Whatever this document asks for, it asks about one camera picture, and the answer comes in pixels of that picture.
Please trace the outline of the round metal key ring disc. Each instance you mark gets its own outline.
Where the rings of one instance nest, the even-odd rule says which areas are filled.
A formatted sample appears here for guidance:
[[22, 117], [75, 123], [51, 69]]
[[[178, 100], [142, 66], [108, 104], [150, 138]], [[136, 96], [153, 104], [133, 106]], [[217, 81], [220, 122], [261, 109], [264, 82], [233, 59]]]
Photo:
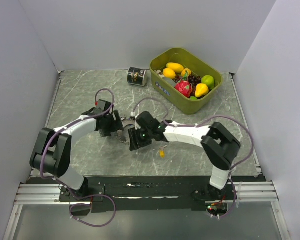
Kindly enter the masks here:
[[121, 117], [120, 120], [123, 130], [117, 131], [117, 140], [125, 145], [130, 145], [130, 136], [128, 131], [129, 129], [133, 129], [135, 127], [135, 120], [126, 116]]

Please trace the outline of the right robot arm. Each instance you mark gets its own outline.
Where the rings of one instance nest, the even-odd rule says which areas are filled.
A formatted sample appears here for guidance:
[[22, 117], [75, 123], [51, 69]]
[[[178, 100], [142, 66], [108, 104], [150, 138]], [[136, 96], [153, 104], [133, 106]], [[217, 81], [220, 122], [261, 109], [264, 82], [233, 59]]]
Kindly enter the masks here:
[[132, 112], [131, 118], [134, 128], [128, 130], [130, 151], [147, 147], [153, 140], [202, 148], [213, 165], [208, 193], [216, 200], [225, 195], [232, 163], [241, 148], [241, 143], [225, 126], [219, 122], [204, 126], [190, 126], [171, 120], [159, 122], [148, 111], [139, 115]]

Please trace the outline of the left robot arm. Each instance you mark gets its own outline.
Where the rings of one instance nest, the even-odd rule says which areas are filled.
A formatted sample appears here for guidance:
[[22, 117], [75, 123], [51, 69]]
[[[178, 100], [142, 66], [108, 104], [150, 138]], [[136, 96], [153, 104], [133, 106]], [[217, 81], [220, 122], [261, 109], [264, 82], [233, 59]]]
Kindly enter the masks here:
[[123, 124], [114, 104], [98, 100], [95, 107], [82, 113], [76, 120], [54, 129], [40, 130], [29, 164], [40, 172], [43, 179], [53, 179], [69, 189], [77, 201], [89, 195], [89, 182], [86, 177], [71, 167], [71, 151], [82, 137], [99, 132], [101, 137], [123, 130]]

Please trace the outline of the yellow tag key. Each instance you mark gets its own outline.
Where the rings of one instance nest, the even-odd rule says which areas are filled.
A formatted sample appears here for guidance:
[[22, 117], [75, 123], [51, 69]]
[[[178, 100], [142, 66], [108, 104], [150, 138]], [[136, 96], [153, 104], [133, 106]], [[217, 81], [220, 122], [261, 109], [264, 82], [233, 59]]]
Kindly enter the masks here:
[[159, 155], [161, 158], [164, 158], [165, 157], [165, 148], [167, 147], [168, 145], [164, 145], [164, 146], [161, 146], [159, 148]]

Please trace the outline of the black printed paper cup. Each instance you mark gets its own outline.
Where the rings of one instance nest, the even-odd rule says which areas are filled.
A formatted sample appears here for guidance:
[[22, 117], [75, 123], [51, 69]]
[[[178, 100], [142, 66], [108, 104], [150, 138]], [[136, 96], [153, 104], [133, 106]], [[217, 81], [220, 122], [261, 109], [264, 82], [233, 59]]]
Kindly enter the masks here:
[[127, 72], [127, 83], [129, 85], [144, 87], [147, 84], [147, 70], [130, 67]]

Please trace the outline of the green plastic bin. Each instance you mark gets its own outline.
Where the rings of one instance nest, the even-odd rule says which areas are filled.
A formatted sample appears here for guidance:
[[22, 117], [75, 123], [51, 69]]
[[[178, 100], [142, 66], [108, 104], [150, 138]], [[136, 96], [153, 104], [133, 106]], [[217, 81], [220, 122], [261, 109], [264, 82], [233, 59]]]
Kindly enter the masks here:
[[186, 115], [203, 108], [223, 84], [222, 75], [183, 48], [171, 48], [149, 65], [155, 90]]

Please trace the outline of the red dragon fruit toy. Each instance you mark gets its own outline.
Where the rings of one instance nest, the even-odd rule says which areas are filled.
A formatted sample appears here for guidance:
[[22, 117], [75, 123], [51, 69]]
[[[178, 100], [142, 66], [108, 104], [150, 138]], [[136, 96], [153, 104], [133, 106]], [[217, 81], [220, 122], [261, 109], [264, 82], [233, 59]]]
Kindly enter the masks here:
[[179, 81], [174, 88], [186, 98], [189, 98], [193, 91], [192, 86], [187, 81], [183, 80]]

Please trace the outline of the yellow lemon toy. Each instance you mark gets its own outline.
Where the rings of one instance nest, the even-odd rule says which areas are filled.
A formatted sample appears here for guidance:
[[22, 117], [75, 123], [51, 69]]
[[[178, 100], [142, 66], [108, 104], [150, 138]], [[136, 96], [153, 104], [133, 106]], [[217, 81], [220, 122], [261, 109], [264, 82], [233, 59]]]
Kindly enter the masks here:
[[176, 73], [173, 69], [171, 68], [165, 68], [163, 71], [162, 71], [163, 75], [166, 77], [166, 78], [169, 78], [169, 79], [175, 79], [176, 78]]

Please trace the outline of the orange fruit toy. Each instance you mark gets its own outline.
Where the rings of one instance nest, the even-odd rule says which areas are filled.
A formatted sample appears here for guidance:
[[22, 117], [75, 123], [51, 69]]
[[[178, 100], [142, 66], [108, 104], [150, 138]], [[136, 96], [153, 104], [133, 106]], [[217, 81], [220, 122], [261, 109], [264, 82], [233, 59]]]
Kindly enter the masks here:
[[184, 68], [183, 71], [181, 72], [182, 77], [188, 77], [192, 74], [192, 71], [189, 68]]

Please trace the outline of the dark grapes toy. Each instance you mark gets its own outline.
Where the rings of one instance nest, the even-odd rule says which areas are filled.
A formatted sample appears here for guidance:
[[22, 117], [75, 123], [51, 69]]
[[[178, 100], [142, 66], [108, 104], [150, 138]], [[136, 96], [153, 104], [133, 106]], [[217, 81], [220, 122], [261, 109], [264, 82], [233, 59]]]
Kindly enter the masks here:
[[181, 75], [176, 75], [174, 82], [177, 84], [179, 81], [186, 81], [188, 82], [192, 89], [195, 90], [196, 86], [201, 83], [202, 78], [197, 75], [190, 75], [187, 78], [182, 77]]

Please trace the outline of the yellow pear toy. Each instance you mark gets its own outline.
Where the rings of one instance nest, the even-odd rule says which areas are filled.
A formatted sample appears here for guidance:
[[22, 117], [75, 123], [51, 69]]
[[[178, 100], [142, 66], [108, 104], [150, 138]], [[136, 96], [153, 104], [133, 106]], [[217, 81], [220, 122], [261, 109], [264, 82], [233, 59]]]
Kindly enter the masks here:
[[206, 84], [199, 83], [195, 88], [195, 97], [197, 99], [201, 98], [201, 97], [204, 97], [209, 93], [209, 91], [210, 91], [210, 89]]

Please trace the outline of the yellow mango toy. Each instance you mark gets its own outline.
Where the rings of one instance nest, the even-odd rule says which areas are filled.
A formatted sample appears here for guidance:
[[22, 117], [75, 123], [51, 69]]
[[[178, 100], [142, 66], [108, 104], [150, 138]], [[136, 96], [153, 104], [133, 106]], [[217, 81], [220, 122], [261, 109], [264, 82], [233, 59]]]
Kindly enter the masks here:
[[181, 74], [185, 69], [181, 64], [175, 62], [168, 62], [166, 68], [173, 70], [177, 74]]

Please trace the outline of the green apple toy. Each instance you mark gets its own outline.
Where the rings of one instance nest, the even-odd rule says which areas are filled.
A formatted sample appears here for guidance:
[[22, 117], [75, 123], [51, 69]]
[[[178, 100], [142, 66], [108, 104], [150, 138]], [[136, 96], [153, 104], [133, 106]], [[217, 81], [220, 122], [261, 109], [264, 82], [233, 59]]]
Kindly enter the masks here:
[[205, 75], [202, 77], [201, 83], [207, 85], [210, 91], [215, 88], [215, 79], [211, 75]]

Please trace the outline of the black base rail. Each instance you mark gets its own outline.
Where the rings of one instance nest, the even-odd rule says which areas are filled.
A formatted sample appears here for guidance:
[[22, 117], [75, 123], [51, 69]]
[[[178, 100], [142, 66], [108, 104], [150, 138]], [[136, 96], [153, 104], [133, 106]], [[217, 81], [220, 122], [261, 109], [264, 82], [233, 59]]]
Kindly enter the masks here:
[[142, 210], [205, 211], [209, 202], [232, 201], [230, 183], [222, 190], [209, 184], [208, 176], [90, 176], [77, 197], [61, 188], [62, 203], [87, 203], [92, 213]]

